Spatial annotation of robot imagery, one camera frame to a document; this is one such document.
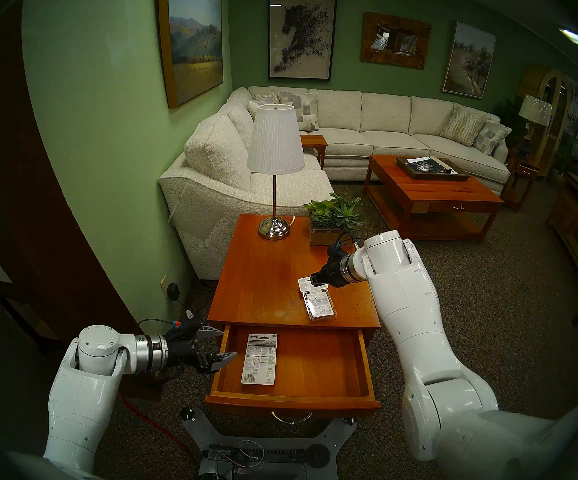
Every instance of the table lamp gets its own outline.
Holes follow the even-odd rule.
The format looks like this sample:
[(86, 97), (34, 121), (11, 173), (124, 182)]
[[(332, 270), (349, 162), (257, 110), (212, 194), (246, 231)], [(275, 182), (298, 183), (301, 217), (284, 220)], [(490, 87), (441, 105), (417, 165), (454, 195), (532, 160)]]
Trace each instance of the table lamp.
[(284, 239), (291, 227), (285, 219), (275, 215), (275, 176), (304, 168), (304, 151), (292, 105), (263, 104), (258, 107), (247, 166), (252, 172), (274, 176), (274, 213), (260, 222), (258, 233), (270, 241)]
[(526, 159), (531, 151), (531, 137), (533, 136), (533, 129), (535, 128), (534, 124), (545, 127), (549, 126), (549, 121), (551, 120), (551, 104), (542, 99), (525, 94), (518, 115), (529, 120), (529, 130), (526, 136), (524, 136), (524, 141), (519, 151), (520, 158)]

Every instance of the white lampshade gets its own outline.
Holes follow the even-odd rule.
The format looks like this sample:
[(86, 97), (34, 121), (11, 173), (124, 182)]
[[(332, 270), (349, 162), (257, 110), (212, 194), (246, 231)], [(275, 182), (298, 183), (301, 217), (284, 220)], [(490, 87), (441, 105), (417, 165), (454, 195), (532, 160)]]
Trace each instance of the white lampshade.
[(548, 126), (551, 118), (551, 105), (542, 99), (526, 94), (519, 115), (534, 124)]
[(292, 105), (258, 107), (247, 166), (252, 172), (269, 175), (292, 174), (304, 168), (304, 151)]

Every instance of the framed picture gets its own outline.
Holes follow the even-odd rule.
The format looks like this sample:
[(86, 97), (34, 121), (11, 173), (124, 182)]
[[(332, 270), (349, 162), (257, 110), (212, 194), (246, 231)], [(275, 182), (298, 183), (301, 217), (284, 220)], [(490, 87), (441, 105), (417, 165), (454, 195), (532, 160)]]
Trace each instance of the framed picture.
[(360, 58), (365, 62), (423, 69), (430, 37), (431, 24), (366, 11)]
[(569, 76), (567, 76), (567, 80), (569, 81), (571, 101), (569, 103), (569, 111), (567, 112), (565, 131), (572, 136), (576, 136), (578, 133), (578, 83)]
[(223, 82), (222, 0), (158, 0), (169, 108)]
[(269, 0), (269, 78), (331, 80), (338, 0)]
[(456, 22), (442, 91), (482, 99), (495, 47), (493, 34)]

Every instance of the red cable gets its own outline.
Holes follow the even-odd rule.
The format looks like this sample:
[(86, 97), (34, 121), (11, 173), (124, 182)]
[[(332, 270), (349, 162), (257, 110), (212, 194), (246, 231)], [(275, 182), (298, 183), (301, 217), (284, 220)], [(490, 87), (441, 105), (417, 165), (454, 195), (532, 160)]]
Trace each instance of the red cable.
[(191, 455), (191, 453), (189, 452), (188, 449), (186, 449), (186, 446), (180, 442), (178, 439), (176, 439), (176, 437), (173, 436), (173, 434), (169, 433), (167, 430), (163, 429), (160, 425), (158, 425), (157, 423), (149, 420), (145, 415), (143, 415), (142, 413), (140, 413), (137, 409), (133, 408), (133, 406), (131, 406), (129, 404), (129, 401), (127, 401), (126, 397), (124, 397), (124, 394), (121, 392), (120, 393), (120, 398), (122, 399), (122, 402), (124, 403), (124, 405), (129, 408), (131, 411), (133, 411), (133, 413), (142, 418), (144, 421), (146, 421), (147, 423), (150, 423), (151, 425), (153, 425), (155, 428), (157, 428), (158, 430), (160, 430), (164, 435), (166, 435), (167, 437), (169, 437), (169, 439), (173, 440), (176, 444), (178, 444), (183, 451), (185, 451), (186, 455), (189, 456), (189, 459), (192, 460), (192, 462), (194, 462), (195, 465), (195, 458)]

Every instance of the open drawer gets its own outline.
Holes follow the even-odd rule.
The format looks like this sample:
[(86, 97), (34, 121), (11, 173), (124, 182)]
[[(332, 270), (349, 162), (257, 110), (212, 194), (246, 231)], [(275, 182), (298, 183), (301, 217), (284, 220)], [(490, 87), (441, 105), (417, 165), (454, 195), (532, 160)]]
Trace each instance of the open drawer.
[[(278, 334), (274, 385), (240, 382), (249, 334)], [(220, 351), (238, 355), (213, 377), (205, 401), (214, 411), (355, 418), (380, 408), (361, 330), (228, 324)]]

